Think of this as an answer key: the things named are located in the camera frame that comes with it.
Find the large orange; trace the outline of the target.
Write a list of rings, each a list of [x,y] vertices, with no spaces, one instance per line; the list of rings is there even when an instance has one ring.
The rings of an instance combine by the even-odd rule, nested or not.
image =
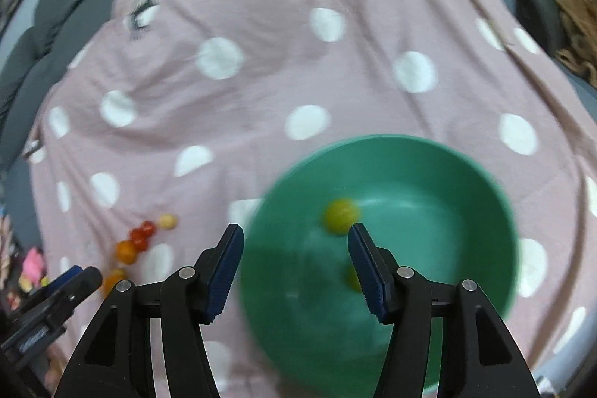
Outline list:
[[[106,298],[117,283],[127,279],[128,274],[124,268],[115,268],[114,270],[110,271],[103,279],[101,288],[102,296]]]

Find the small mandarin orange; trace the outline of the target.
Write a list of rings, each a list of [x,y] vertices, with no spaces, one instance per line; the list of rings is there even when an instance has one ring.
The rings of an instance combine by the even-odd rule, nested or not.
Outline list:
[[[134,264],[138,251],[132,240],[122,240],[115,246],[115,257],[118,262],[125,265]]]

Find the cherry tomato front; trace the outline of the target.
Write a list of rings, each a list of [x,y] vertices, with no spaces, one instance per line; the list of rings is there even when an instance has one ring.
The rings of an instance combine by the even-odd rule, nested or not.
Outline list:
[[[145,236],[135,237],[132,239],[132,244],[135,247],[136,252],[144,252],[149,247],[148,238]]]

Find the cherry tomato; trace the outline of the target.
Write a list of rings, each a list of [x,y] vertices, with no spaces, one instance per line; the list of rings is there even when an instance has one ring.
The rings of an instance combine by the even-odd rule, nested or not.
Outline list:
[[[148,238],[145,236],[135,237],[132,239],[132,244],[135,247],[136,252],[144,252],[149,247]]]
[[[142,232],[143,237],[150,238],[156,232],[156,225],[153,221],[145,220],[139,226],[139,230]]]
[[[130,240],[143,239],[144,237],[145,237],[145,233],[142,230],[142,228],[133,228],[129,232],[129,239]]]

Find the green lime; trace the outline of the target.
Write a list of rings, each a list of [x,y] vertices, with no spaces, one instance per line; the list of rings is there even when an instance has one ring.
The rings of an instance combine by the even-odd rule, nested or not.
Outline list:
[[[354,292],[361,293],[362,288],[353,264],[347,264],[344,271],[344,282]]]

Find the yellow-green kiwi fruit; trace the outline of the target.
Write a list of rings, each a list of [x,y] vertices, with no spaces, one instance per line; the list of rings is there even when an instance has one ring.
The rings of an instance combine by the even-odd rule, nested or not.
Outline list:
[[[352,199],[332,201],[323,214],[326,230],[337,236],[346,236],[350,228],[360,220],[360,208]]]

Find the pink plush toy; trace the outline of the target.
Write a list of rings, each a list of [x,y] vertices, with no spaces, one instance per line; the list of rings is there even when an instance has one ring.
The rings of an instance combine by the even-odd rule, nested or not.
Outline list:
[[[21,275],[30,282],[33,287],[39,287],[41,281],[47,275],[47,265],[43,252],[37,248],[30,248],[22,262]]]

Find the beige longan right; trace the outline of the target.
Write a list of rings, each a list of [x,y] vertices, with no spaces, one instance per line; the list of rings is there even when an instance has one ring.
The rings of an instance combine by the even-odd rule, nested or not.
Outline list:
[[[158,225],[162,230],[172,230],[178,225],[178,217],[172,213],[164,213],[159,216]]]

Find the green plastic bowl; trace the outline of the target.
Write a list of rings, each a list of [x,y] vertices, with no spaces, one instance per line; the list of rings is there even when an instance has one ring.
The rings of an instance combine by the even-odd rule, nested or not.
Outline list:
[[[371,135],[307,157],[269,190],[241,263],[248,327],[276,372],[323,397],[368,397],[406,282],[475,282],[501,316],[519,273],[512,203],[440,143]]]

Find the pink polka dot cloth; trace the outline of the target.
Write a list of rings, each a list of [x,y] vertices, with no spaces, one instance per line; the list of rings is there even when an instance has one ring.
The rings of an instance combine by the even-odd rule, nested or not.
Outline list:
[[[110,270],[128,230],[171,212],[132,269],[159,281],[316,150],[424,137],[505,190],[522,262],[508,324],[539,389],[560,391],[596,305],[596,125],[504,1],[108,2],[17,150],[53,273]]]

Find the brown plush blanket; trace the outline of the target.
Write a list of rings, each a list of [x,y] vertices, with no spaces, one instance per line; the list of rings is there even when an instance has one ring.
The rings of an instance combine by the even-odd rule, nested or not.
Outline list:
[[[596,0],[555,0],[565,40],[553,56],[596,88]]]

